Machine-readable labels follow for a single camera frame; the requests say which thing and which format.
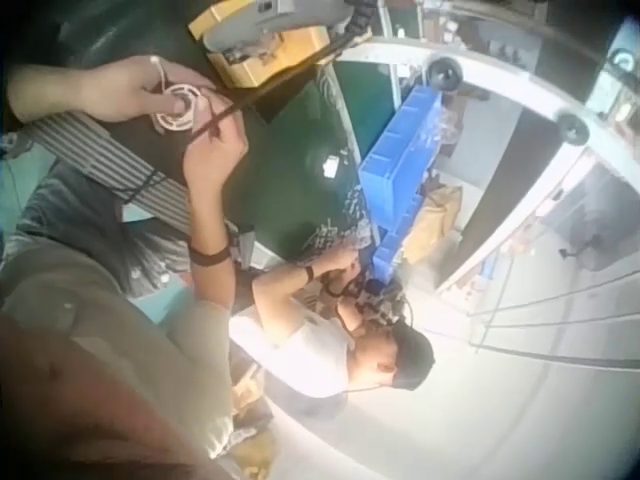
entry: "blue plastic bin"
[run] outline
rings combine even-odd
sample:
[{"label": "blue plastic bin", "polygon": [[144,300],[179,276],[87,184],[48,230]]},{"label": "blue plastic bin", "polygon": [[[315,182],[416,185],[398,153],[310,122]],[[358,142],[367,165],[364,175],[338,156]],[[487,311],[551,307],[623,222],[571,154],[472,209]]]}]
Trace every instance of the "blue plastic bin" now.
[{"label": "blue plastic bin", "polygon": [[400,223],[396,230],[388,232],[384,236],[382,243],[373,254],[373,276],[385,285],[393,277],[393,260],[402,248],[402,242],[409,234],[423,203],[424,197],[422,195],[416,194],[413,196],[407,211],[400,218]]},{"label": "blue plastic bin", "polygon": [[393,231],[407,211],[438,151],[440,93],[414,87],[360,165],[371,219]]}]

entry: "tape roll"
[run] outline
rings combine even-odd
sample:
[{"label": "tape roll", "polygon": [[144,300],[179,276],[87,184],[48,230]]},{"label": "tape roll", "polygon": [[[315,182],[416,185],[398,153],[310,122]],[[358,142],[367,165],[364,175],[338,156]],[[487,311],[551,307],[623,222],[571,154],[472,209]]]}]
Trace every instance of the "tape roll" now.
[{"label": "tape roll", "polygon": [[182,99],[186,104],[187,110],[182,115],[157,113],[155,117],[158,123],[162,128],[166,128],[172,132],[191,130],[191,128],[193,128],[193,111],[196,106],[196,99],[200,96],[198,89],[186,83],[178,83],[171,85],[164,93],[169,93]]}]

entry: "green mat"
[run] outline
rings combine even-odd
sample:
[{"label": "green mat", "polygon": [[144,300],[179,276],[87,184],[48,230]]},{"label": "green mat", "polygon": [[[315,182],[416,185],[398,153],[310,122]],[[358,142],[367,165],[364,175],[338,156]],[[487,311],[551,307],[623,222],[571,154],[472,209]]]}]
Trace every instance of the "green mat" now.
[{"label": "green mat", "polygon": [[[371,64],[333,66],[364,156],[394,112],[389,77]],[[253,112],[245,123],[250,151],[229,182],[227,216],[253,226],[257,240],[281,257],[298,258],[327,219],[344,225],[345,197],[357,183],[331,88],[320,74],[270,124]],[[323,175],[329,155],[343,159],[334,179]]]}]

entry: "cap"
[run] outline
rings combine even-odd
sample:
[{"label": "cap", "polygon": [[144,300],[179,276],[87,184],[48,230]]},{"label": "cap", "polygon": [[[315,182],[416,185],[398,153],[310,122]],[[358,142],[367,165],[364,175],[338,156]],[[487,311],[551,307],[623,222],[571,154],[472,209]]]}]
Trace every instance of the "cap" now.
[{"label": "cap", "polygon": [[422,385],[436,363],[431,342],[404,321],[396,322],[391,334],[398,345],[397,370],[391,386],[415,390]]}]

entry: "ear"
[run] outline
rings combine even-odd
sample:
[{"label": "ear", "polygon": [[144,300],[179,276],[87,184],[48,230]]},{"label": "ear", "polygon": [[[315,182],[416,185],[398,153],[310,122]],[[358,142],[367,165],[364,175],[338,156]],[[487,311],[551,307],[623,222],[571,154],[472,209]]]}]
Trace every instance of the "ear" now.
[{"label": "ear", "polygon": [[393,376],[396,374],[396,366],[393,364],[378,363],[376,369],[376,383],[378,385],[389,386],[393,383]]},{"label": "ear", "polygon": [[394,364],[378,363],[378,375],[382,378],[388,377],[389,381],[393,379],[398,369]]}]

